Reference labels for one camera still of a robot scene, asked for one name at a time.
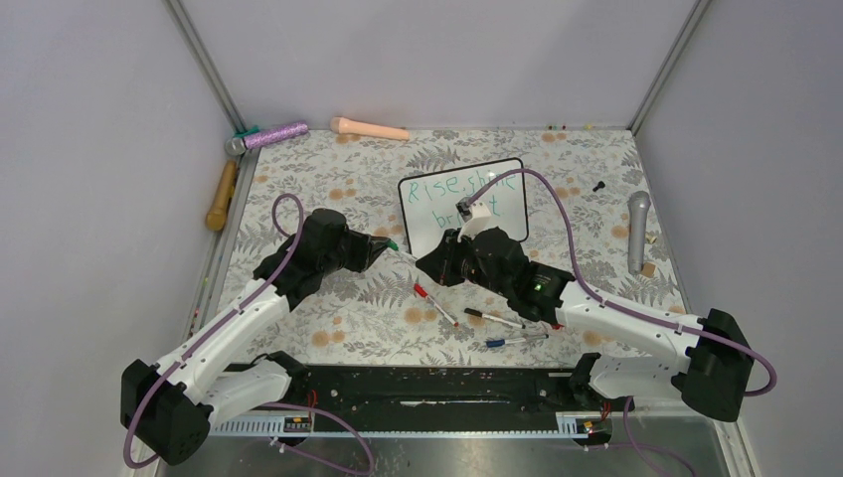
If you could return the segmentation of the white whiteboard black frame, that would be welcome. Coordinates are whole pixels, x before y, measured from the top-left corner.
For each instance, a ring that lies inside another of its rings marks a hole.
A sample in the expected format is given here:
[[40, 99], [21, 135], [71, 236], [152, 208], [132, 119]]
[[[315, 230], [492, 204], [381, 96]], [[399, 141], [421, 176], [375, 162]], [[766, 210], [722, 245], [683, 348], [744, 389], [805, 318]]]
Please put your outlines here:
[[[398, 191], [408, 236], [410, 254], [421, 257], [433, 251], [443, 233], [463, 225], [456, 204], [475, 194], [497, 176], [524, 167], [519, 158], [501, 159], [463, 166], [401, 180]], [[490, 228], [498, 227], [512, 239], [529, 236], [525, 178], [514, 174], [495, 183], [481, 196], [491, 219]]]

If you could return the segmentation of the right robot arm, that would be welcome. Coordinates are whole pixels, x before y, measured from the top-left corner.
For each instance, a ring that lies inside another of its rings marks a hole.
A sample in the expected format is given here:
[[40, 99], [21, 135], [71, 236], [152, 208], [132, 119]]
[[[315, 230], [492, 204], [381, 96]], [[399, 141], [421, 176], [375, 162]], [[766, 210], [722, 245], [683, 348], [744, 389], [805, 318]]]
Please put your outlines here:
[[520, 317], [596, 331], [641, 352], [639, 358], [583, 357], [572, 400], [594, 409], [607, 398], [679, 399], [711, 419], [740, 415], [756, 358], [737, 320], [713, 308], [705, 317], [660, 313], [599, 294], [569, 271], [530, 259], [498, 228], [475, 238], [447, 231], [417, 268], [442, 286], [470, 282], [506, 300]]

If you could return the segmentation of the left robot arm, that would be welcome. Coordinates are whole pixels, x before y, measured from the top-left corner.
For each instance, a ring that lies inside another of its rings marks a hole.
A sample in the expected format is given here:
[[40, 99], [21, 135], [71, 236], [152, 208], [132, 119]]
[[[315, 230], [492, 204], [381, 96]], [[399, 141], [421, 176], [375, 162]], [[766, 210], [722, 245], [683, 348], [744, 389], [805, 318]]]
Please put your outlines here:
[[152, 364], [136, 360], [124, 369], [119, 417], [127, 430], [125, 464], [139, 469], [153, 461], [133, 459], [133, 439], [154, 458], [178, 465], [199, 450], [216, 424], [269, 402], [303, 404], [307, 380], [275, 360], [228, 378], [223, 373], [236, 353], [316, 293], [324, 278], [338, 270], [362, 273], [392, 247], [390, 238], [351, 230], [334, 210], [317, 209], [302, 219], [197, 334]]

